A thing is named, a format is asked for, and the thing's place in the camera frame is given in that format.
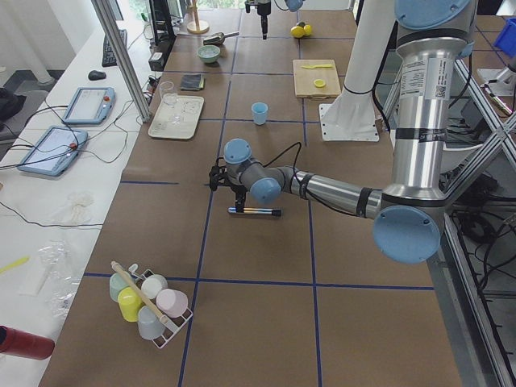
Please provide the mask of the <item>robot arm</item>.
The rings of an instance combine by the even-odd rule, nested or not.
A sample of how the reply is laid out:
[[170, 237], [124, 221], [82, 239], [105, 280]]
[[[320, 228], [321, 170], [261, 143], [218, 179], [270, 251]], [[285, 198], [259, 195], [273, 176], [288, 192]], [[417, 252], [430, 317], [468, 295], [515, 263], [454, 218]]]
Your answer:
[[304, 172], [266, 167], [244, 139], [229, 141], [211, 168], [210, 188], [269, 204], [286, 192], [373, 220], [373, 238], [390, 259], [417, 264], [440, 246], [447, 200], [439, 188], [454, 64], [472, 51], [474, 1], [367, 1], [358, 22], [343, 91], [321, 113], [327, 140], [362, 140], [375, 131], [372, 94], [390, 40], [402, 59], [392, 181], [359, 187]]
[[[280, 10], [288, 10], [291, 12], [295, 12], [299, 10], [302, 5], [302, 0], [285, 0], [286, 8], [280, 8]], [[250, 13], [251, 9], [255, 8], [257, 14], [260, 16], [260, 26], [261, 26], [261, 34], [262, 39], [266, 40], [268, 38], [268, 17], [272, 12], [272, 2], [271, 0], [252, 0], [244, 2], [244, 9], [246, 13]]]

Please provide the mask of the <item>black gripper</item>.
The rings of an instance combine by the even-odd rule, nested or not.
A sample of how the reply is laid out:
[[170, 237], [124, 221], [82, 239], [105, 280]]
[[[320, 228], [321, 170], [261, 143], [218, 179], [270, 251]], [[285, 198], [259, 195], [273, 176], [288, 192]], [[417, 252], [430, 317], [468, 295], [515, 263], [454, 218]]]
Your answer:
[[252, 7], [256, 8], [257, 14], [260, 16], [262, 39], [266, 40], [268, 37], [268, 16], [271, 14], [271, 1], [245, 0], [244, 5], [247, 13], [251, 11]]
[[222, 157], [218, 157], [209, 171], [209, 187], [213, 192], [216, 191], [219, 186], [229, 187], [236, 193], [235, 212], [243, 213], [245, 209], [247, 189], [243, 185], [235, 184], [230, 181], [227, 166], [219, 164], [221, 159]]

